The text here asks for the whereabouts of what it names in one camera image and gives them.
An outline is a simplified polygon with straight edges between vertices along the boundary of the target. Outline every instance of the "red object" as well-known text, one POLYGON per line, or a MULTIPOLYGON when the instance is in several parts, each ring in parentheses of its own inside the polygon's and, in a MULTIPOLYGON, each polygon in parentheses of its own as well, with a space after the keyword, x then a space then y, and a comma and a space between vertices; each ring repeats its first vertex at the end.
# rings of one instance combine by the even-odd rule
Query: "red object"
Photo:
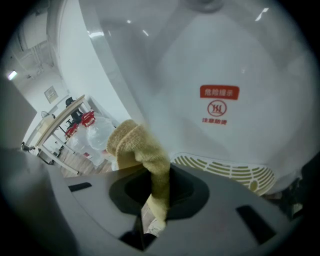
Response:
POLYGON ((209 115, 213 117, 221 117, 227 112, 227 104, 222 100, 216 99, 209 103, 207 110, 209 115))
POLYGON ((239 91, 239 87, 233 85, 202 85, 200 87, 200 98, 237 100, 239 91))
POLYGON ((95 122, 95 120, 96 120, 95 112, 90 111, 90 112, 84 113, 82 115, 81 124, 83 124, 85 127, 89 127, 90 125, 92 125, 95 122))
POLYGON ((211 124, 217 124, 217 125, 227 125, 227 120, 221 120, 221 119, 213 119, 213 118, 202 118, 202 123, 211 123, 211 124))
POLYGON ((75 134, 77 131, 78 125, 75 123, 72 127, 70 127, 68 130, 66 130, 65 135, 67 135, 69 138, 75 134))

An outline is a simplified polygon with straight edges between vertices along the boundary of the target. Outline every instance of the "black chair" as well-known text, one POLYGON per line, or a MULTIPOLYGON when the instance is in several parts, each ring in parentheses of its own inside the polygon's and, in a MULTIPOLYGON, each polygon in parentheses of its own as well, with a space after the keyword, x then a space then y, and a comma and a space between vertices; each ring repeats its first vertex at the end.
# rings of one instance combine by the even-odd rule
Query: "black chair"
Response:
MULTIPOLYGON (((65 100, 65 105, 66 105, 66 108, 72 103, 74 102, 75 100, 72 99, 72 97, 70 98, 67 98, 65 100)), ((81 123, 81 120, 82 120, 82 116, 83 116, 84 113, 82 113, 79 109, 75 110, 74 112, 71 113, 71 117, 73 119, 74 122, 72 122, 72 125, 74 123, 76 124, 80 124, 81 123)))

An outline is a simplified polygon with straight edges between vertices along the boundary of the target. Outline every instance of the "table leg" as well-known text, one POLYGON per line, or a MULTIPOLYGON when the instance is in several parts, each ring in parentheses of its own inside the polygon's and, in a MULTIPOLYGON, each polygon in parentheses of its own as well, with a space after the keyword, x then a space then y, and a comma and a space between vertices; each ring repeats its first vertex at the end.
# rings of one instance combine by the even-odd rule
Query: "table leg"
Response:
POLYGON ((83 99, 83 105, 87 109, 87 112, 91 111, 91 106, 89 105, 88 101, 84 98, 83 99))
POLYGON ((80 110, 82 113, 87 113, 87 112, 89 112, 89 111, 87 110, 87 108, 84 108, 84 107, 82 107, 82 106, 79 107, 79 110, 80 110))
POLYGON ((52 160, 56 161, 59 165, 66 168, 68 171, 79 174, 79 172, 73 168, 71 168, 69 165, 66 165, 64 162, 60 161, 58 157, 56 157, 54 154, 52 154, 44 145, 41 145, 39 147, 48 157, 52 158, 52 160))
POLYGON ((63 142, 61 139, 59 139, 59 137, 58 137, 57 135, 55 135, 55 134, 53 133, 52 136, 53 136, 58 142, 60 142, 60 144, 61 144, 62 146, 64 146, 67 150, 69 150, 70 152, 72 152, 72 154, 75 153, 69 146, 67 146, 66 144, 64 144, 64 142, 63 142))

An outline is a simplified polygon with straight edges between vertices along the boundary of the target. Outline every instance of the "ceiling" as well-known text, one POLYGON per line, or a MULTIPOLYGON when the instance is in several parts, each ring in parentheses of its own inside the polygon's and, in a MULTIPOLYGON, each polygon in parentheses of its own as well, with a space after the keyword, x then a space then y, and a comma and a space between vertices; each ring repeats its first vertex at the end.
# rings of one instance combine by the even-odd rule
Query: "ceiling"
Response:
POLYGON ((54 66, 47 40, 49 3, 41 1, 33 8, 12 35, 2 56, 2 72, 8 77, 15 70, 17 75, 12 82, 19 89, 54 66))

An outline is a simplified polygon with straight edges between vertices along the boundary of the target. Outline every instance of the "white wall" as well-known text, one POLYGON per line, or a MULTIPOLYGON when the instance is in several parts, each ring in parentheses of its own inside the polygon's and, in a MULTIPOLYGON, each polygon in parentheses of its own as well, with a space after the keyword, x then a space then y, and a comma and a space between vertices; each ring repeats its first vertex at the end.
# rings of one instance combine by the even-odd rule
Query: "white wall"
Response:
POLYGON ((130 119, 90 41, 78 0, 66 0, 58 30, 59 70, 72 94, 85 94, 117 123, 130 119))
MULTIPOLYGON (((30 103, 30 105, 36 110, 37 114, 31 122, 23 141, 25 141, 30 146, 33 145, 37 138, 29 140, 30 135, 42 120, 41 111, 46 111, 53 113, 55 116, 59 115, 65 108, 65 99, 68 96, 68 93, 63 85, 63 80, 56 73, 55 69, 50 70, 40 76, 35 80, 31 80, 29 84, 20 88, 20 92, 23 97, 30 103), (45 96, 45 91, 51 86, 54 87, 58 98, 56 98, 52 103, 49 103, 45 96)), ((64 133, 59 129, 54 132, 62 141, 65 141, 64 133)), ((60 148, 60 144, 56 143, 56 140, 51 136, 44 143, 44 145, 52 152, 56 151, 57 148, 60 148)))

